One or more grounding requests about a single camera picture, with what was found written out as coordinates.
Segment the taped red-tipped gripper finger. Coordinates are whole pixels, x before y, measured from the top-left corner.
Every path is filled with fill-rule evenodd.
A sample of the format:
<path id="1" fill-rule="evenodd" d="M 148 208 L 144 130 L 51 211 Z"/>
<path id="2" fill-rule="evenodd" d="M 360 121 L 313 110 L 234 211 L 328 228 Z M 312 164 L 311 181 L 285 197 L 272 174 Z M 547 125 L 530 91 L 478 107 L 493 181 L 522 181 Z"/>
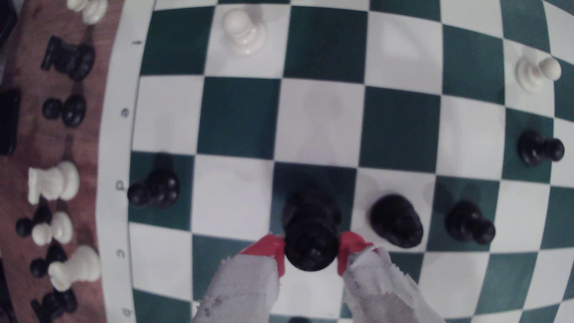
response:
<path id="1" fill-rule="evenodd" d="M 193 322 L 269 322 L 285 274 L 285 240 L 267 234 L 220 263 Z"/>
<path id="2" fill-rule="evenodd" d="M 338 274 L 354 322 L 444 322 L 384 246 L 355 232 L 340 235 Z"/>

